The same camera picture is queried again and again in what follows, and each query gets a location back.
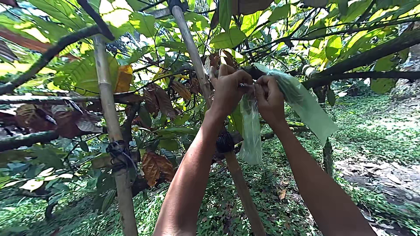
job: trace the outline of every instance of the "bamboo pole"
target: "bamboo pole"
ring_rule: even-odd
[[[123,140],[120,123],[115,109],[112,86],[109,80],[108,53],[101,34],[93,37],[95,48],[96,72],[104,116],[108,128],[110,142]],[[126,169],[115,172],[115,182],[118,193],[118,210],[125,236],[137,236],[137,224],[134,216],[133,196],[131,194],[130,178]]]
[[[179,6],[174,6],[172,8],[172,14],[175,18],[175,21],[178,24],[182,38],[184,39],[189,56],[191,58],[192,64],[194,65],[195,72],[200,82],[202,94],[204,96],[204,99],[206,100],[207,108],[210,108],[212,104],[212,100],[210,99],[210,84],[206,75],[204,74],[203,63],[201,62],[201,58],[198,54],[198,50],[195,46],[191,32],[189,31],[189,28],[185,22],[184,13],[182,12],[182,9]],[[239,198],[241,199],[242,205],[245,209],[245,213],[249,218],[251,229],[254,232],[254,235],[266,236],[263,223],[261,222],[257,208],[255,207],[255,204],[252,201],[251,194],[249,193],[247,183],[244,179],[241,167],[239,166],[234,151],[232,150],[231,152],[224,153],[224,155],[229,167],[229,171],[231,172],[232,178],[234,180],[235,187],[238,191]]]

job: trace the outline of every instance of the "plastic bag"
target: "plastic bag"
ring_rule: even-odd
[[[251,165],[262,163],[260,115],[253,90],[251,94],[242,96],[240,106],[243,123],[242,138],[244,140],[239,157]]]
[[[337,125],[325,113],[314,97],[295,77],[278,70],[270,70],[266,66],[254,65],[267,75],[276,78],[279,89],[283,92],[285,101],[296,111],[303,122],[325,146],[328,136],[338,130]]]

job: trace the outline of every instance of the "green leaf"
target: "green leaf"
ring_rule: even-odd
[[[78,145],[83,151],[85,152],[89,151],[89,146],[87,146],[87,143],[85,141],[80,141]]]
[[[268,18],[271,22],[286,19],[290,12],[290,3],[285,4],[281,7],[276,7]]]
[[[333,35],[328,39],[327,46],[325,47],[325,55],[328,60],[334,61],[339,55],[343,44],[339,35]]]
[[[339,0],[339,11],[342,16],[347,15],[349,9],[349,0]]]
[[[159,141],[159,146],[169,151],[178,150],[178,142],[173,139],[161,139]]]
[[[219,2],[219,23],[220,26],[226,31],[229,31],[229,26],[232,19],[232,6],[231,0],[220,0]]]
[[[185,43],[183,42],[178,42],[178,41],[164,41],[159,43],[157,46],[162,46],[162,47],[168,47],[170,49],[170,51],[173,52],[188,52],[188,50],[186,49]]]
[[[237,28],[231,28],[229,32],[219,33],[210,40],[210,46],[215,49],[232,48],[240,44],[246,35]]]
[[[336,103],[336,95],[334,94],[334,90],[328,89],[327,92],[327,100],[328,104],[332,107]]]
[[[146,37],[153,37],[156,33],[156,18],[150,14],[143,12],[133,12],[130,15],[130,23],[140,34]]]
[[[86,23],[76,13],[76,9],[68,1],[29,0],[29,2],[67,27],[81,29],[86,26]]]
[[[99,93],[98,79],[96,74],[96,64],[95,57],[93,55],[93,50],[87,51],[84,57],[84,59],[67,63],[64,67],[60,68],[59,71],[64,76],[55,77],[54,82],[56,84],[70,83],[73,86],[76,86],[80,89],[85,89],[76,89],[76,92],[86,96],[97,95],[95,93],[91,93]],[[118,62],[111,55],[108,55],[108,68],[112,88],[115,89],[118,76]]]
[[[145,125],[147,125],[148,127],[152,126],[152,119],[150,118],[150,114],[144,105],[140,106],[138,114]]]
[[[376,61],[374,70],[375,71],[390,71],[395,68],[398,61],[393,60],[394,55],[388,55],[386,57],[380,58]],[[383,94],[389,92],[392,88],[395,87],[398,79],[392,78],[378,78],[370,79],[370,89],[378,94]]]
[[[192,22],[192,29],[194,31],[201,31],[205,28],[210,28],[210,23],[207,18],[205,18],[203,15],[197,14],[195,12],[186,12],[184,14],[185,21]]]
[[[237,130],[241,135],[243,132],[241,106],[237,105],[235,110],[229,116],[228,131],[233,132]]]
[[[258,19],[260,18],[262,11],[257,11],[254,14],[244,16],[241,25],[241,31],[245,33],[246,36],[249,36],[252,31],[257,27]]]
[[[176,116],[176,119],[172,121],[172,123],[176,126],[180,126],[185,124],[185,122],[189,119],[189,115],[185,114],[185,115],[178,115]]]

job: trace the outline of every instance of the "black rope tie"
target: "black rope tie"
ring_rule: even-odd
[[[112,170],[118,171],[134,167],[137,171],[137,165],[130,156],[130,151],[125,145],[124,140],[117,140],[109,143],[106,152],[111,155]]]

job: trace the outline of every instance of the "leaf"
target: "leaf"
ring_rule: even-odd
[[[156,18],[154,16],[143,12],[133,12],[130,15],[130,23],[137,32],[146,37],[153,37],[155,35],[155,21]]]
[[[10,48],[7,46],[7,44],[0,40],[0,57],[3,59],[6,59],[9,62],[12,62],[14,60],[19,60],[18,57],[10,50]]]
[[[86,26],[69,2],[64,0],[29,0],[29,2],[67,27],[81,29]]]
[[[219,2],[219,23],[220,26],[229,32],[229,26],[232,19],[231,0],[220,0]]]
[[[349,9],[349,0],[339,0],[339,11],[340,15],[347,15],[347,10]]]
[[[183,42],[178,41],[164,41],[159,43],[157,46],[168,47],[170,48],[170,51],[173,52],[188,52],[185,44]]]
[[[285,4],[281,7],[276,7],[273,12],[271,13],[268,20],[270,22],[276,22],[278,20],[286,19],[290,12],[290,3]]]
[[[285,190],[285,189],[283,189],[283,190],[280,192],[279,198],[280,198],[280,200],[283,200],[285,197],[286,197],[286,190]]]
[[[87,143],[85,141],[80,141],[78,143],[78,145],[83,151],[85,151],[85,152],[89,151],[89,146],[87,145]]]
[[[334,94],[334,90],[328,89],[327,99],[328,99],[328,104],[331,107],[334,106],[334,104],[336,103],[336,95]]]
[[[118,68],[117,85],[115,92],[128,92],[133,81],[133,68],[131,65],[120,66]]]
[[[233,132],[237,130],[241,135],[243,132],[242,114],[241,107],[236,106],[229,118],[228,131]]]
[[[159,154],[165,156],[172,163],[172,166],[178,165],[178,163],[176,162],[176,156],[171,151],[161,148]]]
[[[166,92],[156,84],[151,84],[149,86],[154,87],[156,90],[156,98],[159,103],[160,112],[167,115],[169,118],[171,118],[171,120],[175,119],[175,110],[172,107],[171,100]]]
[[[14,8],[18,8],[18,3],[16,2],[16,0],[0,0],[0,3],[12,6]]]
[[[186,12],[184,14],[185,21],[192,22],[193,31],[201,31],[210,27],[209,21],[203,15],[197,14],[195,12]]]
[[[39,187],[41,187],[43,183],[44,183],[44,181],[42,181],[42,180],[39,181],[39,180],[36,180],[36,179],[30,179],[24,185],[22,185],[20,187],[20,189],[26,189],[26,190],[29,190],[29,191],[32,192],[32,191],[38,189]]]
[[[327,46],[325,47],[325,55],[328,60],[334,61],[339,55],[343,44],[341,43],[341,37],[333,35],[328,39]]]
[[[159,146],[169,151],[178,150],[178,142],[173,139],[161,139],[159,141]]]
[[[149,186],[154,186],[156,180],[162,177],[166,181],[172,181],[175,172],[173,171],[172,163],[163,156],[160,156],[154,152],[146,152],[142,158],[142,170],[144,176],[147,179]]]
[[[156,90],[154,87],[146,86],[143,89],[144,101],[146,102],[147,111],[150,114],[158,115],[159,105],[158,99],[156,98]]]
[[[231,28],[229,32],[223,32],[215,35],[210,40],[210,46],[215,49],[232,48],[240,44],[246,35],[237,28]]]
[[[102,212],[106,212],[106,210],[108,210],[108,208],[111,206],[112,202],[115,199],[115,195],[116,195],[117,191],[115,189],[111,189],[108,194],[106,195],[103,203],[102,203],[102,208],[101,211]]]
[[[184,114],[184,115],[177,115],[176,119],[172,121],[172,123],[176,126],[181,126],[183,124],[185,124],[185,122],[189,119],[189,115],[188,114]]]
[[[172,81],[171,87],[185,100],[191,100],[191,93],[189,90],[180,82]]]
[[[41,108],[37,105],[24,104],[16,109],[15,119],[20,127],[32,128],[36,131],[54,130],[56,125],[41,116]]]

